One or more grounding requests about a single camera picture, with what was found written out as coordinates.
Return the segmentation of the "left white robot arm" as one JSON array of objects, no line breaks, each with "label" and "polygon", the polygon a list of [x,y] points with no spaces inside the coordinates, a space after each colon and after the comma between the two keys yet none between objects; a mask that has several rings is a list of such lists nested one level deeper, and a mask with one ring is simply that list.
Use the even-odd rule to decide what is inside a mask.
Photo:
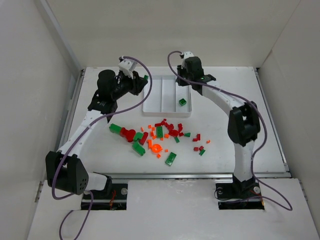
[{"label": "left white robot arm", "polygon": [[142,103],[124,110],[117,110],[118,99],[130,93],[139,95],[145,86],[153,86],[151,75],[141,77],[137,71],[103,70],[98,74],[97,90],[87,112],[73,135],[57,151],[50,151],[45,157],[48,185],[54,199],[60,200],[56,190],[68,196],[81,195],[84,192],[98,191],[108,194],[112,188],[112,178],[108,175],[88,172],[81,160],[85,147],[110,122],[114,115],[131,111]]}]

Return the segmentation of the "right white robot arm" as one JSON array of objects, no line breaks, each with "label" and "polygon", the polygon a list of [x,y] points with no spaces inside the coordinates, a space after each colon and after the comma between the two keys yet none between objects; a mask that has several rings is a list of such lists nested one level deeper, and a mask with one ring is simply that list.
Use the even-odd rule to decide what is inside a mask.
[{"label": "right white robot arm", "polygon": [[221,89],[216,78],[205,74],[199,57],[182,53],[177,66],[177,83],[190,85],[201,96],[215,103],[227,116],[227,134],[234,144],[235,166],[231,183],[217,183],[220,200],[245,199],[256,187],[252,170],[252,154],[261,130],[256,104],[240,95]]}]

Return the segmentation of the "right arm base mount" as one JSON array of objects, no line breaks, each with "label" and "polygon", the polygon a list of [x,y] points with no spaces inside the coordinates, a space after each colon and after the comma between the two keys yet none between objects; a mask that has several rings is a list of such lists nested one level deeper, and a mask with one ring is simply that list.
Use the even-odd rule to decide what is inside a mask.
[{"label": "right arm base mount", "polygon": [[217,182],[214,196],[218,200],[219,210],[264,210],[260,198],[261,189],[257,182],[244,190],[237,190],[231,182]]}]

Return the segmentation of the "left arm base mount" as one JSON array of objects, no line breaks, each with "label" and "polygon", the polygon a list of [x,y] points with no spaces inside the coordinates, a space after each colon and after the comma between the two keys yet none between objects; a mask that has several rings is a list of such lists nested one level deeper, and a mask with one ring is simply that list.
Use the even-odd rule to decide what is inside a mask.
[{"label": "left arm base mount", "polygon": [[127,209],[128,182],[116,181],[108,195],[92,190],[92,211],[125,211]]}]

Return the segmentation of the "small green slope lego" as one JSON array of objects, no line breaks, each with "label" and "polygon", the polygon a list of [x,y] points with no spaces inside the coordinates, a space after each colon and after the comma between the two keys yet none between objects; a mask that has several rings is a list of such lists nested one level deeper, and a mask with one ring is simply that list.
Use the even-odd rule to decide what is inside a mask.
[{"label": "small green slope lego", "polygon": [[205,151],[206,151],[205,149],[202,149],[202,150],[199,152],[199,155],[202,156],[202,155],[205,153]]}]

